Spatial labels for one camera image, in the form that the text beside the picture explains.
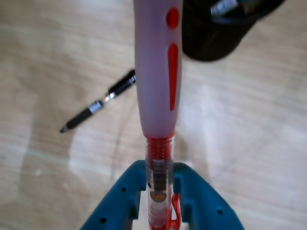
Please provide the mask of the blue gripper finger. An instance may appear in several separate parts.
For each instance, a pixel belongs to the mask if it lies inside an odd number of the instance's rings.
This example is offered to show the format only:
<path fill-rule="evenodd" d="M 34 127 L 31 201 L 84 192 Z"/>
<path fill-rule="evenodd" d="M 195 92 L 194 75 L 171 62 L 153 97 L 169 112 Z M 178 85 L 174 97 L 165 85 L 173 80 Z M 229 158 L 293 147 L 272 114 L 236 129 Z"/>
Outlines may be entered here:
<path fill-rule="evenodd" d="M 242 230 L 235 211 L 196 171 L 174 164 L 174 193 L 179 195 L 182 222 L 190 230 Z"/>
<path fill-rule="evenodd" d="M 82 230 L 130 230 L 138 219 L 141 192 L 146 190 L 145 161 L 135 161 L 104 196 Z"/>

